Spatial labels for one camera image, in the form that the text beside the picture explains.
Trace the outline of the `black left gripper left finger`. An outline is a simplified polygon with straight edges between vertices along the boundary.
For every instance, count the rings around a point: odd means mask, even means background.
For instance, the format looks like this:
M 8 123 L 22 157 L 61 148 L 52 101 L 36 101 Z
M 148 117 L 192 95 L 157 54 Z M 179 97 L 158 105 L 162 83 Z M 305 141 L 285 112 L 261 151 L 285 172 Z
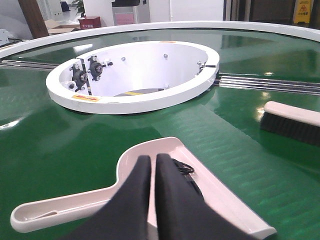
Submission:
M 141 155 L 114 196 L 63 240 L 146 240 L 151 158 Z

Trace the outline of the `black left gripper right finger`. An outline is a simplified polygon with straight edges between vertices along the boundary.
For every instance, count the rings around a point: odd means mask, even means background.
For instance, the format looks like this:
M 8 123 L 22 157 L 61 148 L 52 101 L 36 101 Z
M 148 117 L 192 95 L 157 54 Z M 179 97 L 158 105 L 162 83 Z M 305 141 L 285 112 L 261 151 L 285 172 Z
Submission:
M 253 240 L 211 209 L 166 153 L 156 156 L 155 211 L 161 240 Z

